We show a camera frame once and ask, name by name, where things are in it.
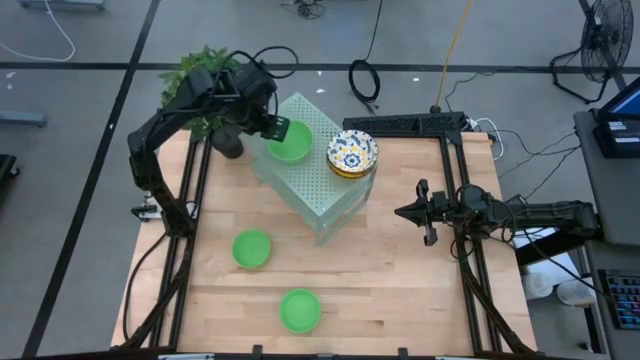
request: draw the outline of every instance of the wooden tabletop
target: wooden tabletop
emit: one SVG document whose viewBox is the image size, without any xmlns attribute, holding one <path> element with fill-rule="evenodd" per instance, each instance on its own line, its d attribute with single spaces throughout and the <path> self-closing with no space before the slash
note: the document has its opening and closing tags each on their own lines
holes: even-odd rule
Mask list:
<svg viewBox="0 0 640 360">
<path fill-rule="evenodd" d="M 463 139 L 471 182 L 499 197 L 486 134 L 464 133 Z M 385 355 L 406 347 L 412 355 L 472 354 L 459 266 L 449 254 L 452 230 L 436 225 L 439 241 L 425 247 L 424 229 L 393 213 L 415 201 L 420 178 L 429 180 L 431 191 L 445 190 L 438 141 L 378 143 L 379 169 L 368 203 L 323 247 L 315 246 L 310 228 L 268 185 L 257 183 L 249 154 L 230 161 L 213 152 L 179 351 L 248 353 L 261 344 L 265 353 Z M 160 152 L 165 180 L 175 194 L 187 146 L 188 133 L 180 132 Z M 453 148 L 450 153 L 457 169 Z M 247 228 L 271 236 L 271 257 L 258 270 L 240 268 L 231 256 L 235 235 Z M 163 231 L 160 221 L 141 225 L 132 267 Z M 167 244 L 138 273 L 130 333 L 156 300 Z M 496 307 L 523 342 L 535 348 L 513 250 L 493 240 L 485 241 L 484 249 Z M 278 316 L 282 296 L 298 287 L 312 289 L 322 303 L 320 324 L 305 335 L 289 333 Z M 479 303 L 477 308 L 486 330 Z M 165 316 L 170 319 L 172 312 L 169 306 Z M 113 344 L 123 342 L 121 319 L 122 311 Z M 483 344 L 489 349 L 486 333 Z"/>
</svg>

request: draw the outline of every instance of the electric fan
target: electric fan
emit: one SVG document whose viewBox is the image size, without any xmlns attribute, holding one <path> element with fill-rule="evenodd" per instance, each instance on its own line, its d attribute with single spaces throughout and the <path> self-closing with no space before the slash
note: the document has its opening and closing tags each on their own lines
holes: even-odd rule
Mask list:
<svg viewBox="0 0 640 360">
<path fill-rule="evenodd" d="M 553 58 L 551 73 L 555 86 L 582 99 L 585 104 L 591 104 L 602 98 L 607 82 L 622 69 L 627 59 L 633 37 L 633 10 L 629 0 L 597 0 L 585 15 L 580 47 Z M 566 65 L 578 53 L 587 79 L 602 84 L 597 99 L 587 99 L 558 82 L 556 61 L 570 58 Z"/>
</svg>

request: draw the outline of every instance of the decorative plate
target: decorative plate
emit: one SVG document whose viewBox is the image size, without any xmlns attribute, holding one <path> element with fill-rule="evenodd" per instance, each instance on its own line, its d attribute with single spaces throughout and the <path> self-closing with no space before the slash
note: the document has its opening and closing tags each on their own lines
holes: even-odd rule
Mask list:
<svg viewBox="0 0 640 360">
<path fill-rule="evenodd" d="M 378 153 L 378 144 L 371 135 L 360 130 L 345 130 L 329 142 L 327 160 L 344 172 L 361 173 L 373 169 Z"/>
</svg>

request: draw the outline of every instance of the white container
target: white container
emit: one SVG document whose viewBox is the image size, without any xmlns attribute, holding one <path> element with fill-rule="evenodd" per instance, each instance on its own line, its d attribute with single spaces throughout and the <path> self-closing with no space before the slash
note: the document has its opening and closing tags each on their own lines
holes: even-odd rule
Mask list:
<svg viewBox="0 0 640 360">
<path fill-rule="evenodd" d="M 553 285 L 543 273 L 531 273 L 522 277 L 522 287 L 527 300 L 540 299 L 551 295 Z"/>
<path fill-rule="evenodd" d="M 589 285 L 593 285 L 592 279 L 582 279 Z M 560 301 L 566 305 L 580 306 L 596 302 L 596 292 L 578 280 L 571 280 L 558 285 L 556 290 Z"/>
</svg>

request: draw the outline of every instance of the green bowl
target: green bowl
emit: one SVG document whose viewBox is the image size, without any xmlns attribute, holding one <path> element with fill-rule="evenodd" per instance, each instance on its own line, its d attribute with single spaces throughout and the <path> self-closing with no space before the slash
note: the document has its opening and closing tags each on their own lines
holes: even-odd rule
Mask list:
<svg viewBox="0 0 640 360">
<path fill-rule="evenodd" d="M 269 236 L 260 230 L 241 232 L 233 241 L 233 259 L 245 268 L 255 268 L 264 264 L 271 253 Z"/>
<path fill-rule="evenodd" d="M 287 330 L 303 334 L 313 330 L 322 317 L 320 300 L 307 289 L 289 291 L 280 303 L 280 320 Z"/>
<path fill-rule="evenodd" d="M 283 142 L 269 141 L 267 147 L 276 159 L 287 164 L 302 161 L 311 151 L 313 134 L 307 124 L 292 120 Z"/>
</svg>

